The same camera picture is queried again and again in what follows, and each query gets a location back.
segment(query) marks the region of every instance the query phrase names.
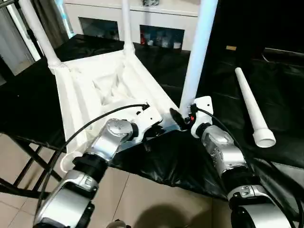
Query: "black cable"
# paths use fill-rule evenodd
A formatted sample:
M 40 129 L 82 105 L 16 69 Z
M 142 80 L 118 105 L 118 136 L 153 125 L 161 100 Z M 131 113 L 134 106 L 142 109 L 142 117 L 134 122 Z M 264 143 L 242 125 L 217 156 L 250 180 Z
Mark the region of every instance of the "black cable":
M 303 196 L 304 189 L 295 180 L 293 180 L 292 178 L 290 178 L 286 174 L 282 173 L 271 161 L 268 161 L 268 160 L 265 160 L 265 161 L 271 166 L 271 168 L 275 172 L 280 173 L 280 175 L 284 178 L 284 181 L 283 181 L 284 186 L 293 195 L 293 197 L 296 201 L 296 204 L 298 206 L 298 210 L 299 210 L 299 226 L 298 226 L 298 228 L 303 228 L 303 226 L 304 226 L 304 212 L 303 212 L 303 206 L 301 204 L 301 201 L 304 202 L 304 196 Z
M 212 115 L 211 113 L 203 110 L 203 109 L 200 109 L 200 108 L 196 108 L 197 111 L 200 111 L 200 112 L 203 112 L 207 115 L 209 115 L 211 118 L 215 119 L 217 121 L 217 123 L 220 125 L 220 127 L 226 131 L 231 137 L 232 139 L 234 140 L 236 146 L 242 151 L 244 157 L 245 157 L 245 160 L 248 161 L 248 158 L 246 158 L 246 154 L 245 154 L 245 151 L 242 149 L 241 145 L 239 144 L 239 142 L 236 140 L 236 138 L 234 137 L 234 135 L 230 132 L 230 130 L 218 119 L 216 118 L 214 115 Z M 280 174 L 281 177 L 284 177 L 285 180 L 287 180 L 289 183 L 292 183 L 293 185 L 296 185 L 297 187 L 300 187 L 301 189 L 303 189 L 296 181 L 294 181 L 293 179 L 291 179 L 290 177 L 288 176 L 285 176 L 272 162 L 268 161 L 267 159 L 264 159 L 270 166 L 271 168 L 274 170 L 274 172 Z M 253 168 L 251 166 L 248 166 L 251 171 L 253 172 Z M 299 222 L 299 226 L 298 228 L 303 228 L 303 225 L 304 225 L 304 213 L 303 213 L 303 207 L 302 207 L 302 204 L 301 204 L 301 200 L 304 200 L 304 198 L 302 196 L 298 196 L 298 194 L 295 193 L 295 190 L 291 189 L 290 187 L 288 186 L 285 186 L 289 192 L 293 195 L 294 199 L 296 200 L 296 203 L 298 205 L 298 210 L 299 210 L 299 217 L 300 217 L 300 222 Z M 283 207 L 282 205 L 280 205 L 278 202 L 277 202 L 277 206 L 282 210 L 283 212 Z M 294 227 L 294 224 L 292 223 L 292 219 L 289 218 L 289 216 L 286 216 L 287 220 L 289 221 L 289 223 L 291 223 L 291 226 Z
M 88 122 L 87 124 L 85 124 L 83 127 L 81 127 L 77 132 L 75 132 L 66 142 L 65 142 L 65 144 L 58 150 L 58 151 L 56 151 L 56 155 L 54 156 L 54 159 L 53 159 L 53 161 L 52 161 L 52 163 L 50 164 L 50 166 L 49 166 L 49 170 L 48 170 L 48 172 L 47 172 L 47 175 L 46 175 L 46 178 L 45 178 L 45 181 L 44 181 L 44 183 L 43 183 L 43 186 L 42 186 L 42 189 L 41 189 L 41 193 L 40 193 L 40 196 L 39 196 L 39 199 L 38 199 L 38 203 L 37 203 L 37 207 L 36 207 L 36 213 L 35 213 L 35 218 L 34 218 L 34 221 L 36 220 L 36 216 L 37 216 L 37 214 L 38 214 L 38 211 L 39 211 L 39 208 L 40 208 L 40 206 L 41 206 L 41 202 L 42 202 L 42 199 L 43 199 L 43 195 L 44 195 L 44 193 L 45 193 L 45 190 L 46 190 L 46 187 L 47 187 L 47 185 L 48 185 L 48 181 L 49 181 L 49 178 L 50 178 L 50 176 L 51 176 L 51 173 L 52 173 L 52 170 L 53 170 L 53 168 L 54 168 L 54 166 L 55 166 L 55 164 L 56 164 L 56 162 L 57 162 L 57 160 L 58 160 L 58 158 L 59 158 L 59 156 L 60 156 L 60 154 L 62 153 L 62 151 L 64 150 L 64 148 L 80 133 L 80 132 L 82 132 L 85 128 L 87 128 L 89 125 L 91 125 L 92 123 L 94 123 L 94 122 L 96 122 L 96 121 L 98 121 L 98 120 L 100 120 L 100 119 L 102 119 L 102 118 L 104 118 L 104 117 L 106 117 L 107 115 L 110 115 L 110 114 L 113 114 L 113 113 L 115 113 L 115 112 L 118 112 L 118 111 L 120 111 L 120 110 L 123 110 L 123 109 L 126 109 L 126 108 L 132 108 L 132 107 L 142 107 L 143 109 L 144 108 L 147 108 L 147 107 L 149 107 L 149 105 L 148 104 L 132 104 L 132 105 L 127 105 L 127 106 L 124 106 L 124 107 L 120 107 L 120 108 L 116 108 L 116 109 L 114 109 L 114 110 L 112 110 L 112 111 L 109 111 L 109 112 L 107 112 L 107 113 L 105 113 L 105 114 L 103 114 L 103 115 L 101 115 L 101 116 L 99 116 L 99 117 L 97 117 L 97 118 L 95 118 L 95 119 L 93 119 L 93 120 L 91 120 L 90 122 Z

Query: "table leg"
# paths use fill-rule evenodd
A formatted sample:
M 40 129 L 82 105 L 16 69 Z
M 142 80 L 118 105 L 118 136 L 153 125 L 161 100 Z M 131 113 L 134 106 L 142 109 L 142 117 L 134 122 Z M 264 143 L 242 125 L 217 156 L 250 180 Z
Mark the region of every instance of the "table leg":
M 45 170 L 49 169 L 49 165 L 37 154 L 35 151 L 24 141 L 15 139 L 11 137 L 11 139 L 22 149 L 24 152 L 26 152 L 31 158 L 33 158 L 42 168 Z M 52 170 L 51 175 L 57 180 L 61 181 L 61 177 L 57 172 Z

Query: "metal frame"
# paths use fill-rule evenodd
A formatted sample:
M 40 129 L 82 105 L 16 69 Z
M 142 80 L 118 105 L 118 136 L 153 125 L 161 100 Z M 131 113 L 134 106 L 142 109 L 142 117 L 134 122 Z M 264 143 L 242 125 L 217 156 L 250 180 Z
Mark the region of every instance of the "metal frame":
M 24 166 L 24 168 L 22 169 L 21 173 L 18 175 L 18 177 L 16 178 L 15 182 L 13 184 L 9 183 L 8 181 L 0 178 L 0 192 L 4 192 L 4 193 L 8 193 L 8 194 L 12 194 L 12 195 L 17 195 L 17 196 L 23 196 L 23 197 L 29 197 L 29 198 L 36 198 L 38 199 L 40 197 L 41 192 L 39 191 L 39 187 L 42 184 L 49 168 L 50 168 L 50 164 L 51 162 L 55 159 L 55 154 L 56 151 L 54 152 L 53 156 L 51 157 L 51 159 L 49 160 L 48 163 L 46 163 L 40 156 L 39 156 L 39 152 L 42 150 L 43 146 L 39 146 L 36 150 L 33 150 L 28 143 L 26 143 L 25 141 L 22 141 L 20 139 L 16 139 L 14 137 L 10 138 L 25 152 L 30 156 L 29 161 L 27 162 L 27 164 Z M 32 190 L 28 190 L 28 189 L 21 189 L 18 188 L 19 184 L 21 183 L 21 181 L 23 180 L 23 178 L 25 177 L 25 175 L 27 174 L 28 170 L 30 169 L 31 165 L 33 164 L 33 162 L 37 162 L 44 170 L 41 174 L 41 176 L 39 177 L 39 179 L 37 180 L 35 186 L 33 187 Z M 58 182 L 60 182 L 62 180 L 62 178 L 59 176 L 59 174 L 57 172 L 55 172 L 54 170 L 51 173 L 52 177 L 54 177 Z M 45 199 L 50 193 L 49 192 L 45 192 L 43 194 L 43 199 Z

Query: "pipe end cap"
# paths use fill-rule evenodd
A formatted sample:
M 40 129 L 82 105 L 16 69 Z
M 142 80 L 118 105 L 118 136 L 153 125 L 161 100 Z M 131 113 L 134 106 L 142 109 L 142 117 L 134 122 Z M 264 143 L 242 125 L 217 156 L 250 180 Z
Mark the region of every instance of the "pipe end cap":
M 255 130 L 253 133 L 253 138 L 256 142 L 256 145 L 261 148 L 269 148 L 274 146 L 276 143 L 274 134 L 267 128 Z

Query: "black table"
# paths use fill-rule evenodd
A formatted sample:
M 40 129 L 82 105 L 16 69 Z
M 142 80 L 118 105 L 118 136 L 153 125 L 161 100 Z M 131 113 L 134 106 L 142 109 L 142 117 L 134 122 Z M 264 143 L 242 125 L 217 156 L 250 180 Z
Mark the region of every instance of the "black table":
M 121 49 L 121 41 L 76 35 L 56 53 L 61 61 L 68 61 Z M 137 57 L 178 106 L 190 52 L 142 45 L 135 45 L 135 49 Z M 274 147 L 261 149 L 253 141 L 235 67 L 233 54 L 223 53 L 216 58 L 208 55 L 197 97 L 212 97 L 214 115 L 228 126 L 248 153 L 304 168 L 304 69 L 262 60 L 251 60 L 242 66 L 277 140 Z M 63 145 L 56 80 L 45 58 L 1 86 L 0 98 L 0 132 L 25 150 L 28 143 L 53 150 Z M 189 132 L 170 132 L 148 141 L 147 146 L 149 151 L 140 144 L 118 153 L 112 166 L 158 183 L 225 199 L 209 157 Z

